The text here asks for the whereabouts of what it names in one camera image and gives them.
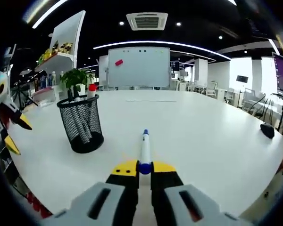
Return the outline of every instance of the white marker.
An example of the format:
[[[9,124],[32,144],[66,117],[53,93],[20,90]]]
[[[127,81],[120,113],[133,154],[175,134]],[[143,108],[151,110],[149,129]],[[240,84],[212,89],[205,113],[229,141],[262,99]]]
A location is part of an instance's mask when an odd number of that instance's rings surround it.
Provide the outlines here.
[[[141,145],[141,156],[139,163],[139,171],[142,174],[151,173],[151,152],[150,152],[150,140],[148,130],[145,129],[142,137],[142,145]]]

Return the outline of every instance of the black ceiling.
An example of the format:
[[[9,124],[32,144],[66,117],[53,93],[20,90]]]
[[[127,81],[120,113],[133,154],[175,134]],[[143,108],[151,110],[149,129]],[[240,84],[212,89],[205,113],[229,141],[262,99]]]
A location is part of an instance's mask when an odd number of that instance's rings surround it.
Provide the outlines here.
[[[283,6],[267,1],[270,7],[274,8],[280,20],[283,20]],[[136,1],[87,1],[68,0],[61,7],[50,14],[36,29],[30,25],[22,25],[22,29],[15,35],[15,40],[20,48],[30,50],[19,50],[16,52],[14,62],[21,64],[21,67],[34,67],[35,61],[49,47],[50,38],[48,34],[64,20],[75,13],[85,10],[86,15],[83,21],[82,31],[79,40],[78,67],[96,64],[99,56],[106,55],[109,48],[93,50],[93,47],[130,40],[159,40],[178,42],[217,51],[223,48],[246,44],[254,41],[262,41],[261,38],[252,37],[249,28],[245,26],[244,16],[241,11],[228,0],[189,0],[189,1],[150,1],[142,3]],[[168,13],[165,30],[163,31],[132,31],[126,14],[137,12],[164,12]],[[224,30],[233,32],[233,37]],[[206,57],[214,58],[217,61],[224,60],[219,56],[206,53],[192,48],[168,46],[171,50],[189,52]],[[262,55],[270,54],[272,49],[262,50]],[[248,51],[250,54],[260,55],[259,50]],[[245,56],[244,51],[225,54],[229,57]],[[187,61],[192,56],[172,54],[172,60]]]

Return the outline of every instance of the potted plant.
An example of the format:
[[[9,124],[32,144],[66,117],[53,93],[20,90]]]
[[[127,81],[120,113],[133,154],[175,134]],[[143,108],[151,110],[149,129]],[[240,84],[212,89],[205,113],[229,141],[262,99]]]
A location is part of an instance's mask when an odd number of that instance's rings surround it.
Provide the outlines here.
[[[75,90],[79,92],[79,95],[85,94],[87,74],[84,70],[74,68],[66,72],[61,78],[61,81],[65,83],[67,89],[73,88],[74,92]]]

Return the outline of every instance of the green plant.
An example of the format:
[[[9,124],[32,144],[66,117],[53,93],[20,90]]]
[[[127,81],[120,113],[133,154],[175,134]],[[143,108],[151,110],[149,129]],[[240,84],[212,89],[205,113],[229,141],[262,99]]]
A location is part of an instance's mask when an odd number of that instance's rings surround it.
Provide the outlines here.
[[[61,81],[65,83],[67,89],[70,89],[72,86],[75,86],[78,84],[86,85],[87,75],[85,71],[81,71],[81,70],[74,68],[66,72],[61,78]]]

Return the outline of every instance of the red cap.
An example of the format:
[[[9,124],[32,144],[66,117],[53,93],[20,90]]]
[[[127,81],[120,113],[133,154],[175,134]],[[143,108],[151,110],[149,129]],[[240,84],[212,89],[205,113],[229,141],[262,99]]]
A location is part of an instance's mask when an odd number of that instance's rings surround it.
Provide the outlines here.
[[[89,87],[88,87],[88,90],[89,91],[96,91],[96,88],[97,88],[96,84],[90,84]]]

